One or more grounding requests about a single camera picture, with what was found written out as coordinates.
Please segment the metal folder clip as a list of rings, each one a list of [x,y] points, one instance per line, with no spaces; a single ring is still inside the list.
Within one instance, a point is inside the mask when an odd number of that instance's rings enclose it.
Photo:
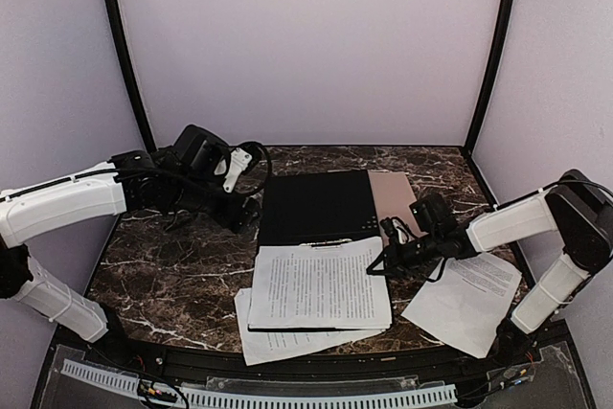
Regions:
[[[314,242],[304,242],[300,243],[300,247],[311,248],[311,249],[329,249],[329,248],[339,248],[345,244],[351,243],[352,239],[343,238],[343,239],[329,239],[322,241],[314,241]]]

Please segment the teal folder with black inside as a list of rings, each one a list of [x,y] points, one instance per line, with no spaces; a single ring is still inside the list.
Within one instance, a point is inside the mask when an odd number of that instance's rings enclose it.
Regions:
[[[369,174],[364,170],[275,176],[262,202],[262,246],[380,237]]]

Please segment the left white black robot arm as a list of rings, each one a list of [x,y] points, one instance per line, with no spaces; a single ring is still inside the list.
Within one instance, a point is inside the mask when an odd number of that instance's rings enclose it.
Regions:
[[[259,218],[254,196],[264,185],[245,192],[236,185],[259,162],[272,163],[261,143],[231,146],[188,125],[172,145],[152,153],[129,151],[87,170],[2,191],[2,298],[31,307],[90,344],[123,336],[112,310],[53,276],[31,256],[28,240],[82,221],[147,209],[204,213],[239,234]]]

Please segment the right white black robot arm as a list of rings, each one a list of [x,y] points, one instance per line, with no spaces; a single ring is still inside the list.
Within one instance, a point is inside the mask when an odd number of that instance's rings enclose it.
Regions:
[[[580,170],[459,222],[438,193],[380,225],[389,243],[370,275],[402,277],[438,261],[404,317],[458,351],[507,364],[612,262],[612,192]]]

